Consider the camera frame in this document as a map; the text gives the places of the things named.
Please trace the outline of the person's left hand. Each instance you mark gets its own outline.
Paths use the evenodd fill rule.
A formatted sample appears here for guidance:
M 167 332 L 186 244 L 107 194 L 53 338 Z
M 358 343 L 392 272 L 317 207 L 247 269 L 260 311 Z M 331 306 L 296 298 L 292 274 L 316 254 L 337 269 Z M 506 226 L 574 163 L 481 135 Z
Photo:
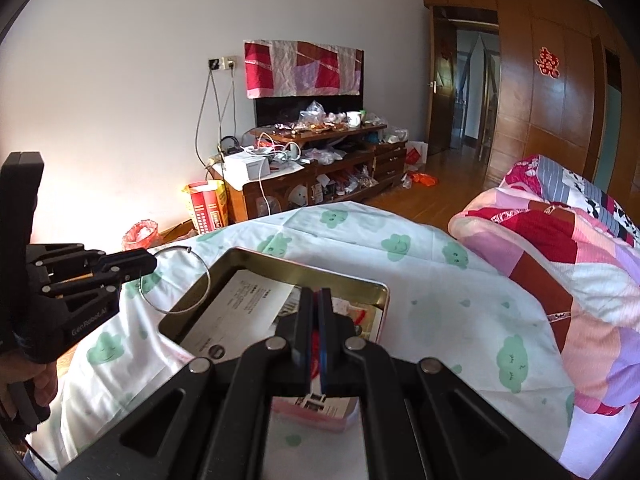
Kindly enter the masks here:
M 12 444 L 51 415 L 50 404 L 58 393 L 58 367 L 53 361 L 29 361 L 20 350 L 1 356 L 1 428 Z

